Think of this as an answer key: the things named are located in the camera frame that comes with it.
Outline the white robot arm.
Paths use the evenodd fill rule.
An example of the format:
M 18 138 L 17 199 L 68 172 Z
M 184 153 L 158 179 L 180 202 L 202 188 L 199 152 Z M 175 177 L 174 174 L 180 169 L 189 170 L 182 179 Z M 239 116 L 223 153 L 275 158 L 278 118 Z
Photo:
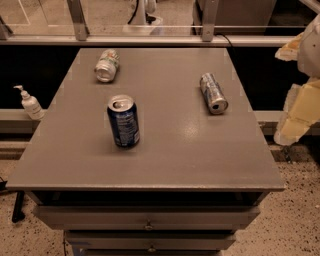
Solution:
M 296 61 L 298 70 L 309 77 L 302 86 L 293 84 L 289 89 L 274 134 L 277 144 L 290 146 L 320 120 L 320 14 L 275 57 Z

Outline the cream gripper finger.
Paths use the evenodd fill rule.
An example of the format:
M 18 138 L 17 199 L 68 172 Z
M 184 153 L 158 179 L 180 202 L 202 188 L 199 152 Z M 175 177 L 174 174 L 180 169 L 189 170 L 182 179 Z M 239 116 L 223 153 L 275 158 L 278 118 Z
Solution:
M 274 141 L 290 146 L 320 120 L 320 80 L 310 78 L 305 84 L 293 84 L 288 91 Z
M 275 57 L 283 61 L 298 61 L 300 59 L 300 46 L 302 37 L 303 33 L 295 36 L 291 41 L 276 51 Z

